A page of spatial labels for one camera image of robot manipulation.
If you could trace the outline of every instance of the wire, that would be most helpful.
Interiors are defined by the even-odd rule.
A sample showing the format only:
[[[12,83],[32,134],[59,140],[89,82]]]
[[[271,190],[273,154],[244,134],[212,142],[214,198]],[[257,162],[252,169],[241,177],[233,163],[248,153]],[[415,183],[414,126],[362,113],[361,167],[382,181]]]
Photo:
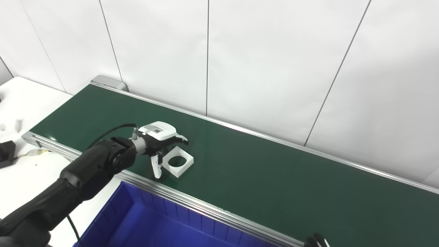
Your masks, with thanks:
[[[79,237],[78,230],[76,230],[75,224],[73,223],[72,218],[70,218],[70,215],[67,215],[67,220],[72,226],[73,231],[75,232],[76,239],[78,240],[78,245],[82,246],[81,238]]]
[[[125,128],[125,127],[137,127],[137,125],[136,125],[135,123],[126,123],[126,124],[122,124],[122,125],[116,126],[116,127],[112,128],[112,129],[108,130],[107,132],[103,133],[103,134],[100,135],[98,138],[96,138],[96,140],[94,140],[94,141],[93,141],[93,142],[87,147],[87,149],[93,147],[93,145],[95,145],[96,142],[100,141],[104,136],[108,135],[109,133],[111,133],[111,132],[113,132],[113,131],[115,131],[115,130],[117,130],[117,129]]]
[[[16,160],[18,160],[18,159],[20,159],[21,157],[24,157],[24,156],[37,156],[37,155],[40,155],[40,154],[45,153],[45,152],[51,152],[51,151],[47,150],[47,149],[32,149],[32,150],[30,150],[29,152],[27,152],[25,154],[22,154],[20,156],[15,157],[13,159],[13,161],[16,161]]]

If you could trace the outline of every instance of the white plastic piece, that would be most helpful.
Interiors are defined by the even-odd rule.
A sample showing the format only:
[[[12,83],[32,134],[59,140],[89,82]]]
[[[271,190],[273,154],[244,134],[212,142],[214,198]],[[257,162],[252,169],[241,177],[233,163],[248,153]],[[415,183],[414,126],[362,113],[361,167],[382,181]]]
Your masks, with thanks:
[[[19,131],[20,126],[16,119],[6,119],[0,122],[0,138],[17,134]]]
[[[173,167],[169,165],[169,161],[173,157],[181,156],[186,159],[186,163],[179,167]],[[172,175],[177,178],[181,176],[192,164],[194,163],[194,158],[188,154],[186,151],[181,149],[180,147],[173,148],[168,154],[163,157],[162,166],[167,169]]]
[[[162,165],[158,164],[158,155],[151,156],[151,164],[152,164],[152,170],[154,172],[155,178],[160,178],[162,176]]]
[[[139,131],[150,135],[159,141],[163,141],[177,135],[177,130],[174,126],[160,121],[142,126],[139,128]]]

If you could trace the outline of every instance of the white plastic block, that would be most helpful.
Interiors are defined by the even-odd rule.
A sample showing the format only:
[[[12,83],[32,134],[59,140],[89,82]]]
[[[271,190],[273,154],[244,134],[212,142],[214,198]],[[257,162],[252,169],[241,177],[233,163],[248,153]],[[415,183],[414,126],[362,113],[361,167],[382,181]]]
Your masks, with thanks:
[[[180,167],[173,167],[169,165],[169,161],[173,157],[181,156],[186,159],[186,163]],[[177,178],[181,176],[192,164],[194,163],[194,158],[185,152],[180,147],[173,148],[168,154],[166,154],[163,157],[163,163],[162,166],[167,169],[172,175],[176,176]]]
[[[17,134],[20,131],[19,123],[16,119],[6,119],[0,122],[0,138]]]

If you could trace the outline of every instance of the black glove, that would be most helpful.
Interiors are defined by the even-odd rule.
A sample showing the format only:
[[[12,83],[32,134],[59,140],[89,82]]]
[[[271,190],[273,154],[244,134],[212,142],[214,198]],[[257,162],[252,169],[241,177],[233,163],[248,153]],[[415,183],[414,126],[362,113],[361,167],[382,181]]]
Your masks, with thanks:
[[[330,247],[326,239],[319,233],[314,233],[314,237],[307,237],[303,247]]]

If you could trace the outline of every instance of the white square part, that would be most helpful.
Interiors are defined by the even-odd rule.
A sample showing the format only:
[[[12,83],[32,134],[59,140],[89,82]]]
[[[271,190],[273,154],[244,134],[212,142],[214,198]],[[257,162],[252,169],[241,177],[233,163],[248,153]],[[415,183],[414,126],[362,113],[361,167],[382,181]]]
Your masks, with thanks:
[[[173,157],[177,157],[177,156],[181,156],[183,158],[186,159],[186,163],[184,163],[184,165],[179,166],[179,167],[173,167],[171,165],[169,165],[169,161],[173,158]],[[162,166],[167,169],[171,174],[173,174],[174,176],[176,176],[177,178],[179,176],[181,176],[192,164],[194,163],[194,158],[188,154],[187,152],[185,152],[183,149],[181,149],[180,147],[175,147],[173,148],[168,154],[166,154],[163,157],[163,163]]]

